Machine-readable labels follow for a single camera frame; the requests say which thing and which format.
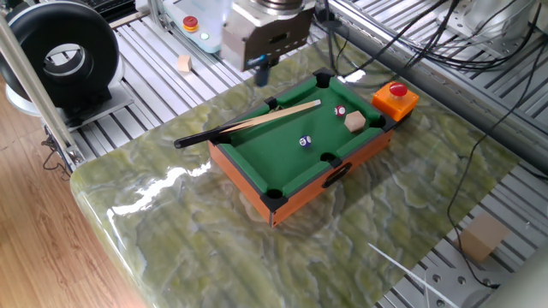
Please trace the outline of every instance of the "green marble table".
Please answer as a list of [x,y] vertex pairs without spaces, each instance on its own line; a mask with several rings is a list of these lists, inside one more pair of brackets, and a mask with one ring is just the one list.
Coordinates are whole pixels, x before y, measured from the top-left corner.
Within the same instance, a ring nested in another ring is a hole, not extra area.
[[[281,62],[268,86],[248,80],[74,172],[78,205],[150,307],[369,307],[403,272],[368,243],[412,268],[450,230],[445,210],[480,133],[413,86],[421,99],[390,146],[277,228],[206,144],[173,148],[174,139],[222,124],[326,66],[325,46]],[[366,60],[352,46],[345,54]],[[388,73],[372,65],[359,82]],[[372,98],[372,90],[355,90]],[[476,153],[457,221],[517,164],[492,140]]]

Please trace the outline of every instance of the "red emergency stop button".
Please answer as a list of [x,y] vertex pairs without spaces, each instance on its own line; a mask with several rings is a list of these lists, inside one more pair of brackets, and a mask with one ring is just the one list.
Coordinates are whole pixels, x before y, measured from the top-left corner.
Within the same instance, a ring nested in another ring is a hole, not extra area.
[[395,82],[390,86],[390,93],[400,98],[408,93],[408,88],[403,83]]
[[187,16],[182,20],[182,27],[192,33],[198,30],[198,19],[194,16]]

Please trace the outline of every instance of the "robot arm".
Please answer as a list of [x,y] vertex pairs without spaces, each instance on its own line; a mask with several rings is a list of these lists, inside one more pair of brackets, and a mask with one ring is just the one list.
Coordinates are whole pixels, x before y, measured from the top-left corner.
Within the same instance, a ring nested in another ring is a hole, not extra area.
[[279,57],[307,43],[315,1],[235,0],[223,25],[221,57],[241,71],[259,67],[255,83],[268,82]]

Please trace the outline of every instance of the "mini pool table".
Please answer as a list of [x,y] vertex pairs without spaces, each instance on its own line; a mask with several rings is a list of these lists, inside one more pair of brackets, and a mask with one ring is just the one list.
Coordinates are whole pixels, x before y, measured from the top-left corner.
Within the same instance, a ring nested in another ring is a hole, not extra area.
[[[385,148],[396,121],[320,69],[227,124],[319,99],[322,104],[209,142],[211,157],[261,216],[276,227],[369,157]],[[366,125],[351,133],[344,116],[358,110]],[[299,139],[308,135],[308,147]]]

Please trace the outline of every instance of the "small wooden cube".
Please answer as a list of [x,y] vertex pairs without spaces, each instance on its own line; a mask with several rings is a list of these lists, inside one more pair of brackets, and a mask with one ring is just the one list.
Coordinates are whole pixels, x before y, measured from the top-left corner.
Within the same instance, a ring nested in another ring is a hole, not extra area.
[[510,233],[501,222],[493,216],[482,213],[461,232],[462,251],[480,263],[497,248]]
[[190,56],[179,56],[179,59],[177,59],[177,68],[179,71],[184,73],[190,72],[190,69],[192,69],[192,61],[190,60]]
[[354,111],[351,114],[347,114],[344,119],[344,125],[351,133],[357,132],[366,125],[366,118],[361,115],[359,111]]

